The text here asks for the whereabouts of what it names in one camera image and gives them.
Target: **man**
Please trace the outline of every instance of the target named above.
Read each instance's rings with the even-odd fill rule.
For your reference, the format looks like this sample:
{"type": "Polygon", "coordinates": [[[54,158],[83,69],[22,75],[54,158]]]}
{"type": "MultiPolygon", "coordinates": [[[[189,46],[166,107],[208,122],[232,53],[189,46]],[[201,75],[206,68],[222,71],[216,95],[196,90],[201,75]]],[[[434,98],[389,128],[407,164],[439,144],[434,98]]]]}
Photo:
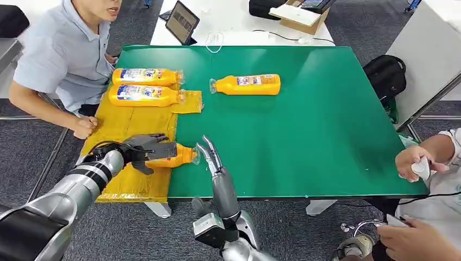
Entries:
{"type": "Polygon", "coordinates": [[[115,58],[105,51],[110,22],[122,0],[63,0],[32,25],[24,39],[9,91],[12,104],[44,121],[69,128],[86,139],[107,88],[115,58]],[[56,93],[68,110],[44,101],[39,92],[56,93]]]}
{"type": "MultiPolygon", "coordinates": [[[[436,171],[425,181],[431,195],[461,191],[461,128],[440,132],[400,152],[395,158],[399,174],[409,182],[418,181],[412,164],[421,157],[427,157],[436,171]]],[[[365,235],[348,239],[335,260],[461,261],[461,196],[434,196],[404,204],[408,201],[401,200],[399,206],[393,200],[386,206],[374,205],[385,214],[404,216],[411,227],[378,227],[381,241],[375,246],[365,235]]]]}

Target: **light blue shirt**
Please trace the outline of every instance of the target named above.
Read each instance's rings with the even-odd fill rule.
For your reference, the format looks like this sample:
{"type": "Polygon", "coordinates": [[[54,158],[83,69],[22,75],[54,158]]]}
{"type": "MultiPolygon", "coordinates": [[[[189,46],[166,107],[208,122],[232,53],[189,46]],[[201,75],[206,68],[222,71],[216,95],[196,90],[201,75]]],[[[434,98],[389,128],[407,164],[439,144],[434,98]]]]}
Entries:
{"type": "Polygon", "coordinates": [[[82,104],[98,104],[114,70],[104,56],[109,28],[110,22],[103,21],[95,34],[71,0],[63,0],[27,30],[14,81],[56,93],[71,112],[82,104]]]}

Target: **black cable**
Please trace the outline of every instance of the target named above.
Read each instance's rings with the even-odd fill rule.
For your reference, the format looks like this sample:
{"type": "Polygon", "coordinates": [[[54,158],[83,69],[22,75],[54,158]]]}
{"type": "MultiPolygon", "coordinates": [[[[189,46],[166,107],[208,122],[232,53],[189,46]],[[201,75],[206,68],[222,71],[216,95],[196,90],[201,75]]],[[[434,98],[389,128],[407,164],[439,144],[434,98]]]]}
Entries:
{"type": "Polygon", "coordinates": [[[450,194],[434,194],[434,195],[429,195],[429,196],[426,196],[426,197],[423,197],[423,198],[415,198],[414,200],[410,200],[410,201],[405,202],[405,203],[400,203],[399,205],[410,204],[410,203],[415,202],[415,201],[417,201],[417,200],[425,200],[425,199],[430,198],[430,197],[456,196],[456,195],[460,195],[460,194],[461,194],[461,191],[460,191],[460,192],[455,192],[455,193],[450,193],[450,194]]]}
{"type": "Polygon", "coordinates": [[[335,205],[343,205],[343,206],[350,206],[350,207],[357,207],[357,208],[373,207],[373,205],[370,205],[370,204],[367,204],[367,205],[354,205],[354,204],[347,204],[347,203],[336,203],[335,205]]]}
{"type": "Polygon", "coordinates": [[[253,32],[268,32],[268,33],[270,33],[270,34],[274,34],[274,35],[276,35],[276,36],[282,37],[283,39],[287,39],[287,40],[290,40],[290,41],[297,41],[297,40],[299,40],[299,39],[290,39],[290,38],[286,38],[286,37],[284,37],[284,36],[281,36],[281,35],[279,35],[279,34],[276,34],[276,33],[274,33],[274,32],[270,32],[270,31],[266,31],[266,30],[258,30],[258,29],[257,29],[257,30],[253,30],[253,32]]]}
{"type": "Polygon", "coordinates": [[[118,144],[118,145],[120,145],[122,147],[128,148],[128,149],[133,150],[133,151],[154,153],[154,151],[152,151],[152,150],[141,150],[139,148],[134,148],[134,147],[131,147],[131,146],[125,144],[125,143],[121,143],[121,142],[114,141],[114,140],[103,140],[101,142],[98,142],[95,146],[93,146],[93,148],[90,149],[89,153],[92,153],[94,149],[96,149],[99,145],[104,144],[104,143],[118,144]]]}
{"type": "MultiPolygon", "coordinates": [[[[274,34],[274,35],[276,35],[276,36],[282,37],[283,39],[287,39],[287,40],[290,40],[290,41],[298,41],[298,40],[299,40],[299,39],[286,38],[286,37],[284,37],[284,36],[281,36],[281,35],[279,35],[279,34],[276,34],[276,33],[274,33],[274,32],[270,32],[270,31],[266,31],[266,30],[259,30],[259,29],[257,29],[257,30],[253,30],[253,32],[268,32],[268,33],[270,33],[270,34],[274,34]]],[[[332,44],[335,44],[333,41],[328,40],[328,39],[315,38],[315,37],[312,38],[312,39],[315,39],[315,40],[322,40],[322,41],[328,41],[328,42],[331,42],[332,44]]]]}
{"type": "Polygon", "coordinates": [[[312,39],[315,39],[315,40],[322,40],[322,41],[328,41],[328,42],[331,42],[332,44],[336,45],[332,40],[322,39],[322,38],[315,38],[315,37],[313,37],[312,39]]]}

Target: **white cable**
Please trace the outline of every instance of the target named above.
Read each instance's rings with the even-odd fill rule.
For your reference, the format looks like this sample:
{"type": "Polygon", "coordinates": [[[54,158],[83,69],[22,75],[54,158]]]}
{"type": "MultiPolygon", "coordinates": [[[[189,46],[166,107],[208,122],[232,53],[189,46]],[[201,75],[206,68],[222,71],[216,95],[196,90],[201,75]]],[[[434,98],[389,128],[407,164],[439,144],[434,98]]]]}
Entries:
{"type": "Polygon", "coordinates": [[[209,34],[207,35],[207,39],[206,39],[206,41],[205,41],[205,44],[206,44],[205,47],[208,49],[208,51],[209,51],[210,53],[218,53],[218,52],[221,50],[221,47],[222,47],[222,44],[223,44],[223,43],[224,43],[224,34],[223,34],[222,32],[209,33],[209,34]],[[221,38],[221,45],[219,45],[219,48],[217,49],[217,51],[212,51],[212,50],[210,49],[210,47],[208,47],[209,44],[210,44],[210,41],[208,41],[208,39],[210,39],[210,35],[213,36],[213,38],[212,38],[212,39],[213,39],[213,40],[212,40],[213,43],[218,42],[218,41],[216,41],[216,37],[219,39],[219,35],[222,35],[222,38],[221,38]]]}

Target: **gray carpet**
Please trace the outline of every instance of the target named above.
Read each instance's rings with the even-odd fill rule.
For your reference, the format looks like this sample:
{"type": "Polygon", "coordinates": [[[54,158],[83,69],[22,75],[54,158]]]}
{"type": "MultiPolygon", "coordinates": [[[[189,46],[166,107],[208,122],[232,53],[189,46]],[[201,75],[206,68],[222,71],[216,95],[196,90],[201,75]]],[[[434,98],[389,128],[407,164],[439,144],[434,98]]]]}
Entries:
{"type": "MultiPolygon", "coordinates": [[[[349,45],[362,64],[385,53],[405,25],[405,0],[338,0],[326,21],[337,45],[349,45]]],[[[112,24],[109,52],[125,44],[148,44],[161,1],[143,10],[142,0],[124,1],[112,24]]],[[[460,102],[439,102],[431,114],[458,114],[460,102]]],[[[0,114],[19,114],[8,101],[0,101],[0,114]]],[[[418,121],[415,128],[426,138],[438,131],[461,127],[461,122],[418,121]]],[[[61,132],[48,123],[0,121],[0,202],[25,203],[61,132]]],[[[83,142],[68,134],[45,182],[49,190],[78,157],[83,142]]],[[[363,201],[343,201],[364,204],[363,201]]],[[[255,219],[263,249],[279,260],[329,260],[346,238],[339,226],[380,218],[373,207],[336,204],[317,217],[306,216],[307,200],[241,201],[255,219]]],[[[156,217],[144,204],[94,204],[80,221],[64,260],[218,260],[217,251],[195,242],[194,214],[188,202],[170,204],[173,215],[156,217]]]]}

